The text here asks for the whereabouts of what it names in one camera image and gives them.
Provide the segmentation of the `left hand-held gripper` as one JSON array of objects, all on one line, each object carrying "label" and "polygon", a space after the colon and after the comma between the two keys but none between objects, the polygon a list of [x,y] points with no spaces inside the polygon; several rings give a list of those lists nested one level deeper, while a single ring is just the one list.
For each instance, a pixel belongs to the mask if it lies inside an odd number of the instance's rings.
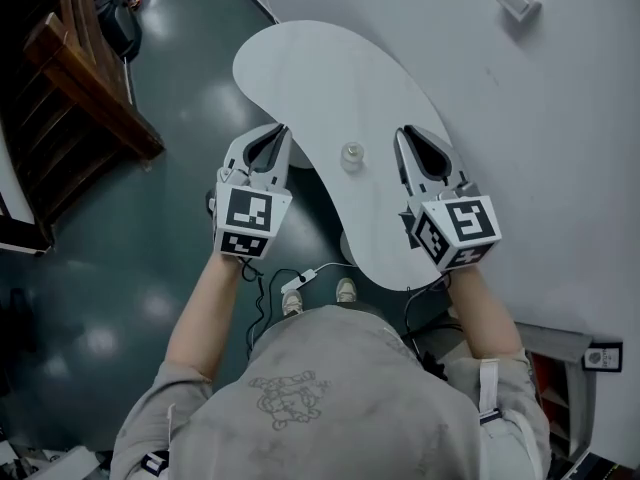
[{"label": "left hand-held gripper", "polygon": [[279,123],[234,139],[207,195],[215,252],[264,259],[292,202],[286,184],[292,135]]}]

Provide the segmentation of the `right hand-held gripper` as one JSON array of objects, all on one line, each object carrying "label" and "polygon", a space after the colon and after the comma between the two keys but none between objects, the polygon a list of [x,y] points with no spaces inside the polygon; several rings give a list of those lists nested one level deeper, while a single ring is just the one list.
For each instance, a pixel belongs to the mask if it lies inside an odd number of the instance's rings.
[{"label": "right hand-held gripper", "polygon": [[[492,201],[473,182],[455,149],[425,128],[406,125],[395,134],[401,183],[410,196],[400,213],[411,248],[422,249],[440,273],[478,264],[501,240]],[[429,199],[430,182],[455,187]]]}]

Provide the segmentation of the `clear bottle with gold cap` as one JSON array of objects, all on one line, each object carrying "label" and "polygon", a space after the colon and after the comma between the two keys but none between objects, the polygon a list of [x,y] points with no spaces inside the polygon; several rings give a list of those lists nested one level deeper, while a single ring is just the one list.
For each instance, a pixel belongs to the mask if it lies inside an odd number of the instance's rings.
[{"label": "clear bottle with gold cap", "polygon": [[341,149],[340,164],[349,173],[359,171],[363,166],[364,148],[358,142],[348,142]]}]

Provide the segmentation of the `person's left forearm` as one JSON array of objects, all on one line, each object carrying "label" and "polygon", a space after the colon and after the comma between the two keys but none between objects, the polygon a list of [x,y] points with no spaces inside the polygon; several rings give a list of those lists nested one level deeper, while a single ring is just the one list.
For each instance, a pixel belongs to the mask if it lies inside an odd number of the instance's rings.
[{"label": "person's left forearm", "polygon": [[226,346],[241,262],[214,253],[207,261],[169,339],[165,361],[213,381]]}]

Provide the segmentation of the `person's right forearm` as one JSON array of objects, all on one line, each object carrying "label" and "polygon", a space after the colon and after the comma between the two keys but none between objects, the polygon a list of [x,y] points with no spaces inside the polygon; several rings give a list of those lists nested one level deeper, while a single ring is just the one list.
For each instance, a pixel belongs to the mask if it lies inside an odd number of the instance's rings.
[{"label": "person's right forearm", "polygon": [[509,311],[476,267],[452,271],[448,294],[474,358],[515,357],[523,349]]}]

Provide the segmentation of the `white kidney-shaped table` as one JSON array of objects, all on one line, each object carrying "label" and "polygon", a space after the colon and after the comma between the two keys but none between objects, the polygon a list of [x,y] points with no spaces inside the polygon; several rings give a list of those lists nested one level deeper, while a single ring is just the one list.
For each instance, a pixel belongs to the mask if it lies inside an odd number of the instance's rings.
[{"label": "white kidney-shaped table", "polygon": [[[400,213],[409,198],[394,153],[396,130],[416,125],[450,139],[430,99],[385,51],[360,35],[318,21],[290,21],[247,40],[233,62],[239,89],[287,126],[326,188],[356,265],[395,291],[440,276],[411,248]],[[364,148],[362,168],[346,172],[341,149]]]}]

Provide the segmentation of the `white power strip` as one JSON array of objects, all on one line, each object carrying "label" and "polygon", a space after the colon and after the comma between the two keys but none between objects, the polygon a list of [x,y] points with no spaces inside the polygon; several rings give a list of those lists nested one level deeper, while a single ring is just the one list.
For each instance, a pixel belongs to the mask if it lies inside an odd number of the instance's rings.
[{"label": "white power strip", "polygon": [[313,281],[316,277],[317,272],[314,269],[308,269],[301,274],[297,274],[292,280],[281,287],[281,293],[286,294],[291,290],[299,290],[305,284]]}]

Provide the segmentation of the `person's left shoe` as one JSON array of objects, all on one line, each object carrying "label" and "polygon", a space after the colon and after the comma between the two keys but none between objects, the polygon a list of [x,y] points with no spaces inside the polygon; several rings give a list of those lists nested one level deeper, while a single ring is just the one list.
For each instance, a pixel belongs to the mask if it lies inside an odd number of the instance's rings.
[{"label": "person's left shoe", "polygon": [[304,311],[301,293],[296,289],[286,291],[282,297],[281,307],[285,318],[301,314]]}]

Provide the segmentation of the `black rounded bag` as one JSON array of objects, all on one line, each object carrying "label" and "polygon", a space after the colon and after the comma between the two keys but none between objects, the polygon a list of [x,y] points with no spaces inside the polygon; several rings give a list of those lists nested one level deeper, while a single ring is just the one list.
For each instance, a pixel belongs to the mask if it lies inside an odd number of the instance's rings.
[{"label": "black rounded bag", "polygon": [[142,29],[134,12],[121,0],[94,0],[101,32],[121,60],[139,53]]}]

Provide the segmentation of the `dark wooden cabinet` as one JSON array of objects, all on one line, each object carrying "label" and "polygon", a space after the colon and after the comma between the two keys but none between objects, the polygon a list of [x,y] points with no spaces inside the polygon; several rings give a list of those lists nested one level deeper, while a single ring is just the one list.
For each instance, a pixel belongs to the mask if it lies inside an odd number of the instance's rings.
[{"label": "dark wooden cabinet", "polygon": [[96,0],[0,0],[0,249],[45,253],[102,175],[163,149]]}]

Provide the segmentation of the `black framed picture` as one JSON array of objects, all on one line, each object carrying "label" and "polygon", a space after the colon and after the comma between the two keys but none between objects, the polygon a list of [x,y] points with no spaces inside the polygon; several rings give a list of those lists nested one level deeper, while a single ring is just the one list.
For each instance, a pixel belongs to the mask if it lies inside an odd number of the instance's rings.
[{"label": "black framed picture", "polygon": [[585,371],[620,373],[623,369],[623,343],[592,343],[582,356]]}]

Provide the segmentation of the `grey shelf unit red panels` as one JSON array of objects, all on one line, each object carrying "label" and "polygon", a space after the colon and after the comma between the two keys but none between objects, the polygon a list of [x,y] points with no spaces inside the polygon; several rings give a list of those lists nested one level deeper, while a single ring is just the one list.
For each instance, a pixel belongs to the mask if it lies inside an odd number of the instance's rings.
[{"label": "grey shelf unit red panels", "polygon": [[536,396],[550,427],[553,456],[575,461],[590,445],[596,377],[582,359],[592,337],[525,323],[516,325],[531,363]]}]

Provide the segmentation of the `person's grey printed shirt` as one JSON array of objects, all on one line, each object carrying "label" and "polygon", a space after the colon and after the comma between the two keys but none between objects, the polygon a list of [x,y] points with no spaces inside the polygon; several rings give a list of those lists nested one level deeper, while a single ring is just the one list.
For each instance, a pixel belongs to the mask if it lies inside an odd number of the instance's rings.
[{"label": "person's grey printed shirt", "polygon": [[383,319],[325,306],[278,323],[220,390],[163,363],[110,480],[164,452],[169,480],[544,480],[549,424],[523,353],[426,372]]}]

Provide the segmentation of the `white wall switch box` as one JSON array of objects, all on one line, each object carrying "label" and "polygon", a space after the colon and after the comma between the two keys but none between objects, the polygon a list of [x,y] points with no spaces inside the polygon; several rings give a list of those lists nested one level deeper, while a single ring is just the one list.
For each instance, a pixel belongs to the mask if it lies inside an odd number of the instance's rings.
[{"label": "white wall switch box", "polygon": [[533,18],[541,9],[541,3],[538,0],[496,0],[496,2],[518,23]]}]

